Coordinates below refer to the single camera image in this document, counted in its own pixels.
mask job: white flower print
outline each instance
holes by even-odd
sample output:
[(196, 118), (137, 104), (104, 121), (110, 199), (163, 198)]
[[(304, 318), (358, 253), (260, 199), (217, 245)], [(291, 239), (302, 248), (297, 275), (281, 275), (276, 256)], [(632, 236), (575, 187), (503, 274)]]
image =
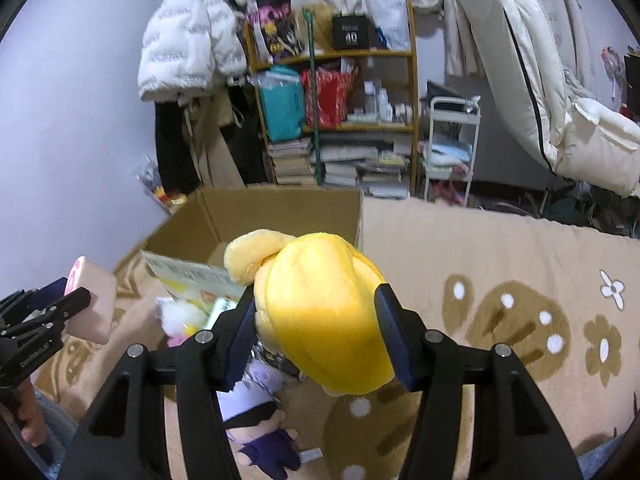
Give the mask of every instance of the white flower print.
[(616, 306), (622, 310), (625, 307), (625, 303), (622, 300), (622, 291), (625, 290), (625, 284), (619, 282), (618, 280), (611, 281), (610, 277), (607, 276), (607, 273), (604, 270), (600, 271), (600, 275), (602, 276), (602, 281), (604, 285), (600, 287), (600, 291), (605, 298), (613, 297), (613, 300), (616, 302)]

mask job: flower pattern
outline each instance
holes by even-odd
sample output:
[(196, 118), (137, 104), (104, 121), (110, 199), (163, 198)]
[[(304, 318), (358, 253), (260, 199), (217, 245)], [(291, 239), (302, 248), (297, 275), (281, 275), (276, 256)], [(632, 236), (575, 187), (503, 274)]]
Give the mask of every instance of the flower pattern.
[(593, 345), (585, 355), (585, 364), (589, 375), (600, 374), (605, 388), (611, 376), (617, 377), (622, 368), (622, 338), (620, 332), (604, 316), (596, 316), (584, 326), (584, 336)]
[(625, 284), (618, 280), (612, 281), (604, 270), (600, 271), (604, 285), (600, 287), (600, 291), (605, 298), (613, 298), (616, 306), (622, 310), (625, 303), (622, 300), (622, 291), (625, 290)]

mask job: doll face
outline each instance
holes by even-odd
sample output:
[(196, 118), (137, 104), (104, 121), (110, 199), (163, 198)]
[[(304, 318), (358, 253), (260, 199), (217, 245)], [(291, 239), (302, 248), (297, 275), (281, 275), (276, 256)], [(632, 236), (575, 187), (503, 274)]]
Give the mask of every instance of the doll face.
[(232, 428), (226, 430), (226, 434), (233, 442), (238, 444), (248, 444), (254, 440), (259, 439), (266, 434), (273, 433), (280, 427), (280, 423), (284, 420), (284, 412), (282, 410), (276, 410), (271, 415), (271, 418), (263, 420), (257, 426), (251, 426), (248, 428)]

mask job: hand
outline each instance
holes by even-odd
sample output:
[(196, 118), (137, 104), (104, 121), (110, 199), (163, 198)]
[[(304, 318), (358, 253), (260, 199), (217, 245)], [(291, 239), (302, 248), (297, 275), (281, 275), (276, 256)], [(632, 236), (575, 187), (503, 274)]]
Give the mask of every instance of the hand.
[[(30, 380), (24, 381), (20, 386), (16, 388), (18, 395), (18, 402), (20, 402), (20, 408), (18, 408), (18, 418), (25, 422), (24, 428), (22, 428), (22, 439), (28, 442), (33, 447), (38, 447), (44, 443), (44, 439), (47, 436), (47, 426), (44, 422), (44, 416), (40, 411), (38, 401), (36, 400), (35, 391)], [(14, 422), (14, 416), (0, 404), (0, 413), (7, 423)]]

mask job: purple plush doll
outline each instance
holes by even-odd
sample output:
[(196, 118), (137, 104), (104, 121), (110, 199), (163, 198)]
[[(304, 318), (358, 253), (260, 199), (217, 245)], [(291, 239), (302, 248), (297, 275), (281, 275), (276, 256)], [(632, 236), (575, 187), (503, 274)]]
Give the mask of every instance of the purple plush doll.
[(285, 468), (300, 468), (300, 457), (291, 447), (298, 432), (280, 429), (284, 412), (260, 384), (238, 381), (229, 393), (218, 392), (218, 403), (227, 436), (244, 445), (236, 454), (238, 463), (257, 465), (273, 480), (286, 480)]

